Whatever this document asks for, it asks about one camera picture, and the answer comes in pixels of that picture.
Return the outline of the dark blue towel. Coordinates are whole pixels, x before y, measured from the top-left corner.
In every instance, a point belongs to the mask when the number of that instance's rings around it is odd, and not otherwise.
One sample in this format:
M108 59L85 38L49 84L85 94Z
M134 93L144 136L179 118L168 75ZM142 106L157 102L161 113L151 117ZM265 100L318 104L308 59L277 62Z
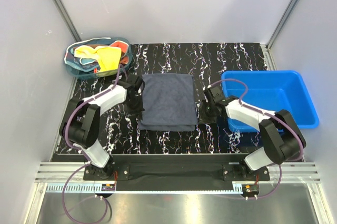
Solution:
M144 74L140 130L193 132L198 123L194 81L188 74Z

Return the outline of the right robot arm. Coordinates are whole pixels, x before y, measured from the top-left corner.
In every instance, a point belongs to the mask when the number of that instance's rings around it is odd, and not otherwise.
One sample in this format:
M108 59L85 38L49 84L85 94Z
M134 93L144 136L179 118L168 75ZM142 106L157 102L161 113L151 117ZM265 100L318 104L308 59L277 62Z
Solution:
M258 108L236 96L225 96L215 85L205 87L204 95L201 124L215 123L219 117L238 120L256 129L262 138L263 147L248 154L237 168L243 179L253 179L259 169L268 165L302 159L306 141L289 111Z

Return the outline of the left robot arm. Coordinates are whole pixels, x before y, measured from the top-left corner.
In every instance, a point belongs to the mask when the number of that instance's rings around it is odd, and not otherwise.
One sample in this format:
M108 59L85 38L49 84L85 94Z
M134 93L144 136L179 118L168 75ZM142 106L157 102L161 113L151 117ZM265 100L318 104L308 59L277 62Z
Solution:
M87 174L103 180L116 174L112 156L98 140L100 118L114 106L123 104L128 115L141 119L144 111L141 91L144 88L144 80L131 74L125 81L116 81L96 95L69 100L59 134L71 148L79 150L90 162Z

